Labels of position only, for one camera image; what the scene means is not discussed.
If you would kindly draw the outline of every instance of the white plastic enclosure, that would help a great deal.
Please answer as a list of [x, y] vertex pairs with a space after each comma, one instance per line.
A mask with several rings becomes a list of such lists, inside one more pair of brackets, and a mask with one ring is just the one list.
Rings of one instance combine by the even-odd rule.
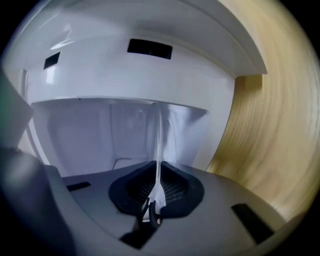
[[[171, 59], [127, 52], [131, 39], [171, 46]], [[235, 77], [267, 72], [249, 33], [218, 0], [42, 1], [1, 67], [34, 108], [18, 147], [63, 176], [151, 160], [152, 103], [163, 110], [164, 160], [206, 170]]]
[[[118, 169], [155, 160], [156, 104], [106, 98], [37, 102], [31, 105], [31, 133], [41, 158], [63, 177]], [[163, 160], [192, 166], [208, 130], [208, 112], [159, 104]]]

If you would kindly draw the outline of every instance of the dark gray base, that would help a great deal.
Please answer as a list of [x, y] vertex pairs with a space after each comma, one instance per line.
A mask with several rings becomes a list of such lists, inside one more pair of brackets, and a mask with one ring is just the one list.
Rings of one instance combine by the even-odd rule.
[[[63, 181], [66, 185], [91, 184], [72, 191], [71, 195], [90, 219], [118, 239], [132, 231], [136, 218], [117, 210], [108, 196], [109, 187], [119, 177], [145, 164], [147, 162], [101, 173], [66, 177]], [[141, 249], [143, 252], [165, 256], [232, 255], [252, 248], [255, 245], [253, 239], [231, 209], [235, 204], [246, 203], [274, 231], [285, 224], [271, 206], [236, 182], [188, 166], [172, 165], [202, 182], [204, 198], [187, 217], [163, 220]]]

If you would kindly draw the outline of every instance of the light wood grain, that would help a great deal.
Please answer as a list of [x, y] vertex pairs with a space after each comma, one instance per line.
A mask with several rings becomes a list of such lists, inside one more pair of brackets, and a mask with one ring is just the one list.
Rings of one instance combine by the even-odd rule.
[[221, 0], [248, 30], [268, 74], [238, 77], [229, 121], [207, 171], [231, 178], [286, 220], [320, 184], [320, 69], [295, 18], [273, 0]]

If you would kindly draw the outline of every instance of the black slot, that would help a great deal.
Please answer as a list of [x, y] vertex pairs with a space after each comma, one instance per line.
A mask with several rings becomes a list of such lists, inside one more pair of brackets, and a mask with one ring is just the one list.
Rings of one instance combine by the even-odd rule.
[[235, 204], [231, 208], [257, 245], [274, 234], [264, 221], [245, 203]]
[[60, 52], [50, 56], [49, 58], [46, 58], [45, 62], [44, 62], [43, 69], [45, 70], [45, 69], [57, 64], [58, 60], [59, 60], [59, 56], [60, 56]]
[[152, 55], [170, 60], [172, 46], [147, 40], [131, 39], [128, 53]]
[[77, 184], [68, 185], [68, 186], [66, 186], [66, 188], [69, 191], [75, 191], [75, 190], [84, 189], [89, 186], [91, 186], [91, 184], [89, 182], [81, 182], [81, 183], [77, 183]]

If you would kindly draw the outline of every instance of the black border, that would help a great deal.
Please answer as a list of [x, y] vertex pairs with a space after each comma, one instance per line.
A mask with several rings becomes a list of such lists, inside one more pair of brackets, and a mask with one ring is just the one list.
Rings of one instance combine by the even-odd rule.
[[[26, 14], [37, 3], [36, 0], [2, 2], [0, 16], [1, 40], [3, 52], [11, 35]], [[309, 37], [317, 55], [320, 55], [319, 8], [318, 1], [281, 0], [282, 4], [293, 14]], [[269, 255], [286, 255], [289, 253], [315, 255], [319, 252], [318, 230], [320, 226], [320, 193], [318, 192], [311, 208], [299, 227], [276, 250]], [[0, 209], [3, 226], [1, 250], [5, 254], [23, 252], [33, 255], [48, 255], [48, 250], [20, 224], [0, 194]]]

